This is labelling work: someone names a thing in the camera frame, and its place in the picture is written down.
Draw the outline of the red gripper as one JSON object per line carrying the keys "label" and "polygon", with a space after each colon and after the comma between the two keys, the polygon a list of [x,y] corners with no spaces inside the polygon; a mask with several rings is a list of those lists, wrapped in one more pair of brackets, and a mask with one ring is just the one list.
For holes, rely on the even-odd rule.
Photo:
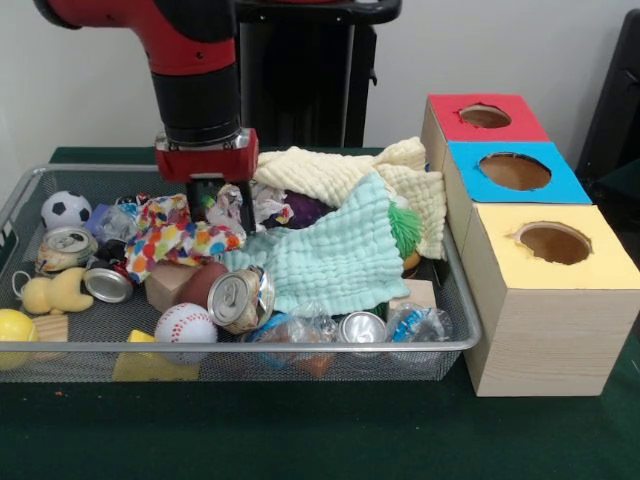
{"label": "red gripper", "polygon": [[178,145],[164,132],[157,135],[155,158],[162,177],[173,183],[187,183],[186,197],[192,222],[206,220],[200,179],[223,179],[239,183],[242,205],[241,225],[247,235],[256,231],[250,183],[257,169],[259,141],[252,128],[242,128],[238,135],[222,143],[200,146]]}

